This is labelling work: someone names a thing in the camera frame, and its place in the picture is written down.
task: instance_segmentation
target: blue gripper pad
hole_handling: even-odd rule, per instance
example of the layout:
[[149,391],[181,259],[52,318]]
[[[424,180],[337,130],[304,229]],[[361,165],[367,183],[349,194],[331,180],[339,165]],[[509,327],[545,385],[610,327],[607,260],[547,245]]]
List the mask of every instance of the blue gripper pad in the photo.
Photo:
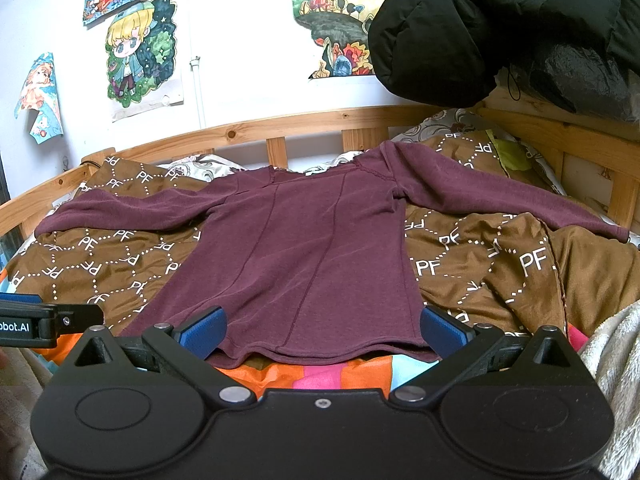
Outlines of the blue gripper pad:
[[420,314],[420,334],[431,349],[445,359],[471,341],[475,331],[428,304]]
[[18,301],[19,303],[42,303],[42,298],[37,294],[12,294],[10,292],[0,292],[0,301]]
[[172,337],[200,359],[206,359],[226,335],[226,314],[219,306],[189,318],[175,328]]

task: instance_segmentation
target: shirt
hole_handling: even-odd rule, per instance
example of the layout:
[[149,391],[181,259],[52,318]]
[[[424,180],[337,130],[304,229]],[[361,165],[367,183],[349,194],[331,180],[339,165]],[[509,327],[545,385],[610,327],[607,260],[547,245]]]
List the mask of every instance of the shirt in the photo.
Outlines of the shirt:
[[428,360],[404,248],[406,200],[448,214],[530,212],[551,229],[576,224],[628,239],[626,229],[560,196],[390,141],[311,176],[269,166],[200,191],[132,198],[91,190],[46,217],[36,236],[75,227],[170,230],[204,215],[196,249],[123,335],[219,305],[228,331],[222,352],[208,359],[217,367],[238,366],[251,352],[305,365],[373,350]]

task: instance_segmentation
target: green hat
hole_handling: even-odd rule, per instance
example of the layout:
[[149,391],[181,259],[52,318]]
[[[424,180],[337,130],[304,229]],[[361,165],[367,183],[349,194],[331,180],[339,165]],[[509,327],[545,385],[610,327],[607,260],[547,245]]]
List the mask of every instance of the green hat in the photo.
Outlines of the green hat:
[[[138,2],[135,5],[127,7],[127,9],[121,10],[119,13],[117,13],[113,21],[111,22],[111,25],[113,25],[115,22],[119,22],[122,18],[126,18],[127,16],[129,16],[130,14],[133,14],[134,12],[138,12],[139,10],[145,10],[145,9],[156,10],[156,8],[154,7],[154,4],[152,4],[151,2]],[[157,24],[158,22],[156,22],[156,20],[151,20],[151,24],[149,25],[149,28],[154,28]]]

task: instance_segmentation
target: silver bolt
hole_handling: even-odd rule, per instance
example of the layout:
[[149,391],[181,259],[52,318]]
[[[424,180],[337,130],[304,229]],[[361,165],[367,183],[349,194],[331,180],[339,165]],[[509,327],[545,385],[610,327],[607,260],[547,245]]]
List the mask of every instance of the silver bolt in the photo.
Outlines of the silver bolt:
[[395,392],[396,398],[404,402],[418,402],[427,396],[420,386],[400,386]]
[[227,386],[220,390],[220,399],[226,400],[226,402],[245,402],[251,397],[251,390],[244,386]]
[[331,405],[331,401],[329,399],[318,399],[316,400],[316,402],[314,402],[314,404],[317,408],[322,408],[324,410]]

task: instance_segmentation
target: blue jacket in drawing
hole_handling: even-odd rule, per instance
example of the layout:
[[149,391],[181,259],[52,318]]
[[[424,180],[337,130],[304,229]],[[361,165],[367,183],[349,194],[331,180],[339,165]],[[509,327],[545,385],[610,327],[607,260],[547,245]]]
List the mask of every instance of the blue jacket in drawing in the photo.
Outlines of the blue jacket in drawing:
[[145,71],[142,70],[142,65],[138,61],[136,54],[131,54],[129,57],[122,58],[122,64],[118,71],[113,75],[114,79],[118,82],[122,81],[128,73],[125,74],[125,69],[129,65],[129,69],[131,70],[131,75],[133,76],[133,81],[136,83],[145,75]]

